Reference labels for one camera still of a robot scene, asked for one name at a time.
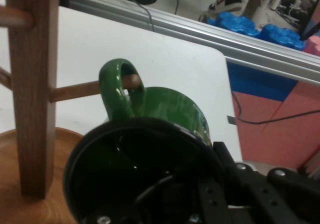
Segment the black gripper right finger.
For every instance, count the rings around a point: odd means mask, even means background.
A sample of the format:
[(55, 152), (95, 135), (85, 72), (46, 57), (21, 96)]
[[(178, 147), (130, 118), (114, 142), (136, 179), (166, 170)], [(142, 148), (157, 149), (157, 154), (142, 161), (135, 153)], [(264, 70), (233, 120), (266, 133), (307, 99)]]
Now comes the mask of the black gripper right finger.
[(250, 206), (257, 214), (257, 222), (320, 222), (318, 181), (283, 167), (275, 167), (263, 175), (245, 163), (236, 163), (223, 142), (214, 142), (213, 151), (222, 164), (227, 200), (235, 206)]

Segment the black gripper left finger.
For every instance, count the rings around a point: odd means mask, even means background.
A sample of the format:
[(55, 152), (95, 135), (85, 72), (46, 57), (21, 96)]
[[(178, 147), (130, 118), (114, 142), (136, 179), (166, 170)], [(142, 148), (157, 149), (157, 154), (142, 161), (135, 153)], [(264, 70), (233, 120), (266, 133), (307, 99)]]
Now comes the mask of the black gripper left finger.
[(97, 194), (96, 224), (229, 224), (221, 186), (213, 178), (118, 177)]

